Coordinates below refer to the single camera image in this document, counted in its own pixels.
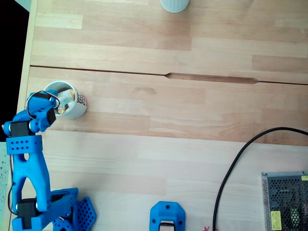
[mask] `white mug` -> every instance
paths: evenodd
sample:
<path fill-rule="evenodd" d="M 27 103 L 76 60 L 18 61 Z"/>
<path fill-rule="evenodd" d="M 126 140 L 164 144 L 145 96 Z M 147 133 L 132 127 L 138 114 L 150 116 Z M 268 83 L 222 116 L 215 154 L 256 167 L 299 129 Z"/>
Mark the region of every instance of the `white mug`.
<path fill-rule="evenodd" d="M 81 117 L 88 107 L 87 98 L 84 93 L 79 92 L 73 85 L 65 81 L 54 81 L 48 84 L 44 90 L 56 90 L 57 92 L 61 92 L 68 89 L 72 89 L 75 93 L 75 101 L 73 105 L 63 114 L 58 113 L 57 109 L 55 109 L 54 112 L 58 117 L 76 119 Z"/>
<path fill-rule="evenodd" d="M 178 13 L 188 6 L 189 0 L 160 0 L 160 3 L 165 10 L 171 13 Z"/>

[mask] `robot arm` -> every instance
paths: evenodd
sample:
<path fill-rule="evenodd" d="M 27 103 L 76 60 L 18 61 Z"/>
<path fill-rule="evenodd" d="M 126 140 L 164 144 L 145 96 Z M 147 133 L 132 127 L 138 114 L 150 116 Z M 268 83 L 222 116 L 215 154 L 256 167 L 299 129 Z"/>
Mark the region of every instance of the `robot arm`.
<path fill-rule="evenodd" d="M 50 222 L 54 224 L 54 231 L 87 231 L 96 220 L 90 199 L 85 197 L 82 202 L 77 201 L 77 188 L 51 192 L 42 152 L 42 136 L 35 133 L 45 131 L 56 120 L 54 108 L 59 103 L 56 96 L 54 90 L 32 93 L 27 99 L 27 109 L 2 127 L 4 133 L 10 136 L 6 143 L 11 159 L 12 209 L 17 215 L 12 221 L 14 231 L 41 231 Z M 29 153 L 28 160 L 25 159 L 25 153 Z M 36 198 L 22 199 L 26 178 L 30 179 Z M 91 216 L 86 217 L 83 213 L 91 213 Z"/>

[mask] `black cable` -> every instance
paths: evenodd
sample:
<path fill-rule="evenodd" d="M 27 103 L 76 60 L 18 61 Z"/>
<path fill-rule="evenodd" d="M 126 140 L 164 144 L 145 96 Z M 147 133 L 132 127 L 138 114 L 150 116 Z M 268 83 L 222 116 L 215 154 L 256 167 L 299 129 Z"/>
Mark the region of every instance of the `black cable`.
<path fill-rule="evenodd" d="M 213 214 L 213 230 L 216 230 L 216 220 L 217 220 L 217 212 L 218 212 L 218 206 L 219 206 L 219 201 L 220 201 L 220 198 L 221 198 L 221 194 L 222 194 L 222 191 L 223 191 L 223 188 L 225 187 L 225 184 L 232 172 L 232 170 L 234 169 L 234 166 L 236 164 L 236 162 L 238 161 L 238 159 L 240 158 L 240 156 L 242 155 L 242 153 L 245 151 L 245 149 L 252 143 L 254 142 L 256 139 L 260 138 L 261 136 L 264 136 L 265 134 L 268 134 L 272 131 L 279 131 L 279 130 L 286 130 L 286 131 L 294 131 L 294 132 L 297 132 L 297 133 L 301 133 L 301 134 L 304 134 L 306 136 L 308 136 L 308 132 L 306 131 L 302 131 L 302 130 L 299 130 L 299 129 L 295 129 L 295 128 L 286 128 L 286 127 L 278 127 L 278 128 L 271 128 L 269 130 L 266 130 L 266 131 L 263 131 L 262 133 L 256 135 L 254 138 L 252 138 L 250 141 L 248 141 L 244 147 L 240 150 L 240 152 L 237 154 L 235 160 L 233 161 L 233 163 L 231 164 L 231 167 L 229 168 L 225 178 L 223 179 L 222 183 L 221 183 L 221 186 L 220 186 L 220 189 L 218 191 L 218 194 L 217 194 L 217 198 L 216 198 L 216 202 L 215 202 L 215 208 L 214 208 L 214 214 Z"/>
<path fill-rule="evenodd" d="M 14 213 L 11 209 L 11 191 L 12 191 L 12 188 L 13 188 L 13 185 L 15 185 L 15 183 L 13 182 L 13 165 L 12 165 L 12 159 L 11 159 L 11 156 L 10 156 L 10 167 L 11 167 L 11 178 L 12 178 L 12 185 L 11 185 L 11 188 L 9 190 L 9 194 L 8 194 L 8 208 L 9 208 L 9 211 L 11 213 L 13 213 L 14 215 L 17 216 L 16 213 Z"/>
<path fill-rule="evenodd" d="M 9 190 L 9 195 L 8 195 L 8 208 L 9 208 L 9 211 L 10 211 L 11 213 L 13 213 L 14 215 L 16 215 L 16 216 L 17 216 L 17 214 L 16 214 L 16 213 L 14 213 L 14 212 L 12 211 L 12 209 L 11 209 L 11 199 L 10 199 L 10 194 L 11 194 L 11 191 L 12 191 L 12 187 L 13 187 L 13 184 L 11 185 L 11 188 L 10 188 L 10 190 Z"/>
<path fill-rule="evenodd" d="M 31 98 L 32 98 L 33 96 L 35 96 L 36 94 L 38 94 L 38 93 L 40 93 L 40 92 L 44 92 L 44 93 L 50 95 L 51 97 L 54 97 L 54 98 L 58 101 L 58 105 L 55 106 L 54 109 L 56 109 L 56 108 L 59 107 L 59 105 L 60 105 L 60 100 L 59 100 L 59 98 L 56 97 L 55 95 L 53 95 L 53 94 L 51 94 L 51 93 L 49 93 L 49 92 L 47 92 L 47 91 L 44 91 L 44 90 L 39 90 L 39 91 L 37 91 L 37 92 L 34 92 L 32 95 L 30 95 L 30 97 L 29 97 L 28 100 L 26 101 L 26 110 L 27 110 L 28 115 L 29 115 L 32 119 L 35 119 L 36 116 L 30 114 L 30 111 L 29 111 L 29 102 L 30 102 L 30 100 L 31 100 Z"/>

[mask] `perforated metal grille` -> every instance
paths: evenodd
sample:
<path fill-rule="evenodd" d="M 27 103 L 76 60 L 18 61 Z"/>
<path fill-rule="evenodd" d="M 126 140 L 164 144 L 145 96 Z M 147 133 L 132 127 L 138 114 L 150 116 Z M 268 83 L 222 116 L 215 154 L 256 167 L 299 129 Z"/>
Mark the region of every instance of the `perforated metal grille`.
<path fill-rule="evenodd" d="M 282 231 L 308 231 L 308 181 L 301 176 L 268 178 L 271 211 L 280 211 Z"/>
<path fill-rule="evenodd" d="M 263 203 L 264 203 L 264 211 L 265 211 L 265 225 L 266 230 L 271 230 L 271 222 L 270 222 L 270 202 L 269 202 L 269 191 L 268 191 L 268 181 L 266 177 L 262 179 L 263 183 Z"/>

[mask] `wooden desk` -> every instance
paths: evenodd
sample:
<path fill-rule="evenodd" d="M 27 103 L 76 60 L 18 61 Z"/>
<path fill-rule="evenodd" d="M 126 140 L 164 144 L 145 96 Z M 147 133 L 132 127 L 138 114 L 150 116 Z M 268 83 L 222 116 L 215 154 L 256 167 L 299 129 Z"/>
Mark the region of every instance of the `wooden desk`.
<path fill-rule="evenodd" d="M 82 118 L 59 119 L 43 136 L 52 189 L 90 196 L 94 230 L 148 230 L 151 206 L 172 200 L 185 208 L 187 230 L 202 231 L 239 141 L 275 126 L 308 129 L 307 1 L 191 0 L 180 14 L 159 4 L 32 0 L 18 111 L 57 79 L 87 95 Z M 300 85 L 162 76 L 170 72 Z M 260 173 L 308 168 L 305 137 L 277 132 L 259 142 L 226 186 L 219 231 L 264 230 Z M 28 180 L 23 193 L 34 196 Z"/>
<path fill-rule="evenodd" d="M 53 190 L 79 187 L 80 198 L 90 196 L 98 214 L 93 231 L 146 231 L 150 209 L 160 200 L 179 202 L 186 230 L 203 231 L 212 226 L 219 186 L 243 145 L 48 130 L 44 156 Z M 261 172 L 307 168 L 308 147 L 253 144 L 225 187 L 218 229 L 263 231 Z M 27 180 L 23 196 L 34 195 Z"/>
<path fill-rule="evenodd" d="M 219 185 L 244 144 L 232 140 L 248 141 L 280 125 L 307 130 L 304 85 L 31 67 L 27 94 L 57 79 L 83 91 L 89 107 L 79 119 L 57 119 L 43 134 L 51 187 L 79 187 L 80 197 L 92 198 L 99 214 L 94 231 L 147 230 L 149 210 L 159 200 L 180 202 L 187 230 L 202 231 L 211 226 Z M 290 132 L 258 142 L 308 145 L 305 136 Z M 254 144 L 226 186 L 219 230 L 264 230 L 261 172 L 307 168 L 308 147 Z M 32 196 L 27 180 L 23 197 Z"/>
<path fill-rule="evenodd" d="M 31 65 L 308 84 L 306 0 L 38 0 Z"/>

